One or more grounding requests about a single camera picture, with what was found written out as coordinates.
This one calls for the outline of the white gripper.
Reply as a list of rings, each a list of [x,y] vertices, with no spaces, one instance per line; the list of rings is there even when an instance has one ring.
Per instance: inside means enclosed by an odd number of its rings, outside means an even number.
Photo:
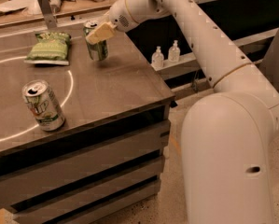
[[[109,10],[109,20],[98,25],[88,35],[86,41],[94,45],[115,35],[116,28],[121,32],[129,32],[139,25],[130,10],[127,0],[118,0]]]

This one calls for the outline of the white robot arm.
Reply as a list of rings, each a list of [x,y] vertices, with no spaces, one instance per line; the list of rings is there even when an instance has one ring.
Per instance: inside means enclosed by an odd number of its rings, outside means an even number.
[[[194,0],[118,0],[86,39],[95,44],[172,15],[213,89],[181,132],[188,224],[273,224],[268,149],[279,93]]]

